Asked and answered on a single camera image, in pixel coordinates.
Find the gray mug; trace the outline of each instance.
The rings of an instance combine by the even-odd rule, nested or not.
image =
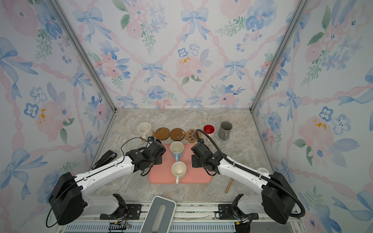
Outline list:
[[[231,122],[222,122],[220,124],[219,132],[217,133],[217,138],[223,141],[228,140],[232,127]]]

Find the mug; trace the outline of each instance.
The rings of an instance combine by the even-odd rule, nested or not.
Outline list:
[[[170,145],[170,150],[171,150],[172,156],[175,157],[176,161],[179,161],[179,159],[184,154],[184,145],[181,142],[173,142]]]
[[[187,172],[186,169],[187,169],[187,166],[185,165],[185,163],[181,161],[175,162],[172,165],[171,171],[172,171],[173,176],[176,177],[176,184],[179,183],[180,179],[184,178],[185,173]]]
[[[231,122],[222,122],[220,124],[219,132],[217,133],[217,138],[223,141],[228,140],[232,127]]]
[[[140,132],[140,137],[148,140],[148,137],[153,136],[153,131],[151,130],[151,125],[148,122],[141,123],[137,130]]]
[[[210,136],[211,139],[214,138],[214,135],[215,135],[215,127],[214,127],[213,125],[210,125],[210,124],[205,125],[202,129],[203,129],[203,131],[204,131],[205,133],[207,133],[207,134]],[[210,140],[209,140],[205,135],[202,135],[202,137],[205,138],[205,141],[207,141],[207,142],[210,141]]]

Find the floral wallpaper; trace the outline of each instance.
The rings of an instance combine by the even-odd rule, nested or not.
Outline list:
[[[373,232],[372,11],[311,0],[254,112],[308,233]]]
[[[60,4],[118,107],[249,108],[298,0]]]
[[[54,185],[89,169],[112,112],[46,2],[0,11],[0,232],[50,232]]]

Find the white mug with blue handle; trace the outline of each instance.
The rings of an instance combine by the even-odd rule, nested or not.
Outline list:
[[[175,157],[176,161],[179,161],[179,159],[183,156],[184,153],[184,145],[181,142],[173,142],[170,145],[170,150],[172,156]]]

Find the round wooden coaster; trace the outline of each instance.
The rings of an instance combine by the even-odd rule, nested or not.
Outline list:
[[[185,139],[188,140],[190,143],[197,142],[197,135],[195,133],[195,129],[190,129],[185,133]]]
[[[174,141],[181,141],[185,137],[185,132],[180,128],[174,128],[170,132],[170,137]]]
[[[156,138],[161,141],[168,139],[169,136],[170,136],[170,130],[167,129],[166,127],[159,128],[156,131]]]

